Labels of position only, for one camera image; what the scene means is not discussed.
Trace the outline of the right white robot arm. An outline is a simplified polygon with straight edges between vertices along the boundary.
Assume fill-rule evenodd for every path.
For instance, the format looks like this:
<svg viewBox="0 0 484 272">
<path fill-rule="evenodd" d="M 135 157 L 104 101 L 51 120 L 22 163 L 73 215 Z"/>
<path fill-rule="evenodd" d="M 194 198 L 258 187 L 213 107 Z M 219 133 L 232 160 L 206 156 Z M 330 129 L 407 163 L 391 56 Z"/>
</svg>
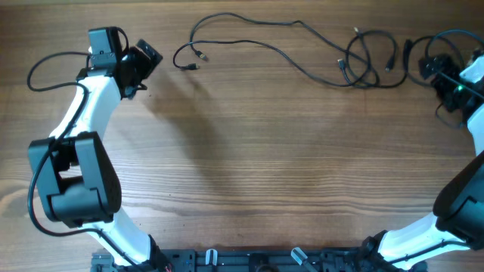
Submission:
<svg viewBox="0 0 484 272">
<path fill-rule="evenodd" d="M 476 158 L 442 189 L 431 213 L 400 230 L 368 237 L 357 251 L 357 270 L 424 271 L 425 261 L 437 255 L 483 249 L 483 99 L 464 96 L 465 87 L 483 94 L 482 55 L 458 73 L 455 88 L 443 88 L 464 114 Z"/>
</svg>

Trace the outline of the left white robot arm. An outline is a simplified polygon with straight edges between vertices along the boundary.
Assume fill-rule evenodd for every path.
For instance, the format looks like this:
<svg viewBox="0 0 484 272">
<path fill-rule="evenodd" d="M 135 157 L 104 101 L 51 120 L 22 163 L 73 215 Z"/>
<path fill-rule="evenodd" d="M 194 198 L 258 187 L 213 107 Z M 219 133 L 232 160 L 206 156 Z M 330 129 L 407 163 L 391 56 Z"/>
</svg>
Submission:
<svg viewBox="0 0 484 272">
<path fill-rule="evenodd" d="M 86 56 L 65 117 L 29 145 L 30 220 L 49 236 L 89 233 L 110 253 L 111 269 L 170 271 L 154 238 L 123 210 L 120 181 L 102 142 L 113 111 L 145 88 L 143 80 L 163 57 L 144 40 L 123 47 L 118 38 L 93 38 Z"/>
</svg>

